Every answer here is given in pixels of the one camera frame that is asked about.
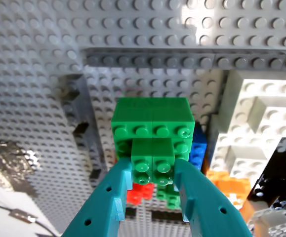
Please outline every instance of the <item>lego stud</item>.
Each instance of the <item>lego stud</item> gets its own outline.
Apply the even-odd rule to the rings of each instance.
[[[145,160],[139,160],[135,162],[135,170],[138,172],[146,172],[149,169],[149,165]]]
[[[158,174],[155,176],[154,183],[159,186],[166,186],[170,183],[170,178],[166,174]]]
[[[167,161],[160,161],[157,162],[157,170],[160,173],[167,173],[168,171],[170,171],[170,164]]]
[[[286,136],[286,126],[283,126],[282,128],[280,128],[279,133],[283,136]]]
[[[136,128],[135,134],[139,137],[147,137],[148,129],[145,126],[139,126],[138,128]]]
[[[166,126],[159,126],[156,128],[156,134],[159,137],[167,137],[169,136],[169,130]]]
[[[186,153],[188,151],[188,145],[184,142],[175,143],[174,148],[177,150],[178,153]]]
[[[186,126],[182,126],[178,128],[178,136],[181,138],[187,138],[191,135],[190,129],[188,129]]]
[[[140,185],[146,185],[149,183],[149,176],[147,173],[135,173],[134,181]]]
[[[127,129],[124,126],[119,126],[114,130],[114,135],[118,138],[124,138],[127,136]]]

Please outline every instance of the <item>lego brick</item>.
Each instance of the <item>lego brick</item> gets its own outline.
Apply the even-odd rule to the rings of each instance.
[[[206,176],[237,209],[242,208],[251,189],[249,179],[232,178],[228,172],[213,170],[209,170]]]
[[[286,97],[257,97],[248,124],[256,134],[286,137]]]
[[[151,200],[153,197],[154,184],[133,184],[133,189],[127,191],[127,203],[140,205],[142,199]]]
[[[149,99],[120,98],[111,121],[114,141],[152,137],[152,110]]]
[[[138,172],[153,171],[153,139],[134,138],[131,149],[132,169]]]
[[[93,169],[90,176],[89,176],[89,181],[91,186],[95,189],[100,182],[103,180],[105,177],[106,172],[102,169]]]
[[[174,166],[173,145],[170,138],[152,139],[153,171],[167,173]]]
[[[206,137],[201,127],[198,124],[196,124],[193,133],[189,162],[191,162],[199,170],[201,170],[202,167],[206,147],[207,147]]]
[[[258,147],[231,146],[226,157],[230,177],[249,178],[255,181],[260,177],[267,163],[267,158]]]
[[[219,110],[225,132],[252,133],[247,120],[256,96],[286,97],[286,73],[231,70]]]
[[[254,135],[243,131],[241,134],[226,133],[222,130],[218,116],[213,115],[208,133],[208,162],[210,169],[226,171],[226,156],[230,146],[260,147],[269,160],[275,151],[280,137]]]
[[[86,55],[92,67],[286,71],[286,52],[280,50],[91,48]]]
[[[174,190],[174,185],[158,186],[157,198],[166,200],[169,209],[180,209],[180,196],[179,192]]]
[[[187,98],[155,98],[152,110],[153,137],[192,137],[195,121]]]
[[[189,160],[192,138],[172,138],[173,150],[176,158]]]

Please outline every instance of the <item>white surface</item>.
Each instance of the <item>white surface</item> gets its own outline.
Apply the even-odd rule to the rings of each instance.
[[[10,209],[20,209],[34,216],[37,220],[58,234],[33,200],[21,192],[8,192],[0,188],[0,206]],[[36,237],[36,234],[50,235],[48,231],[35,223],[25,223],[9,216],[9,211],[0,209],[0,237]]]

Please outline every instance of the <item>gray lego brick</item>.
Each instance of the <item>gray lego brick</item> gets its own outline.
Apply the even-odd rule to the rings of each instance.
[[[286,71],[286,51],[281,50],[96,48],[85,54],[93,67]]]

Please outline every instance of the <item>white lego brick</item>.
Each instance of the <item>white lego brick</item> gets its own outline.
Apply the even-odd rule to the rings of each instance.
[[[262,215],[260,219],[268,228],[268,233],[275,234],[278,231],[286,232],[286,218],[282,212],[274,211]]]
[[[208,134],[208,158],[211,161],[210,169],[226,171],[225,159],[230,146],[260,147],[265,157],[269,160],[275,151],[280,137],[269,137],[254,134],[227,134],[220,126],[217,115],[212,115]]]
[[[286,97],[286,73],[231,70],[219,110],[226,133],[253,133],[247,120],[257,96]]]
[[[259,147],[231,146],[226,156],[230,177],[255,179],[262,174],[268,163]]]
[[[255,134],[286,137],[286,97],[257,97],[248,124]]]

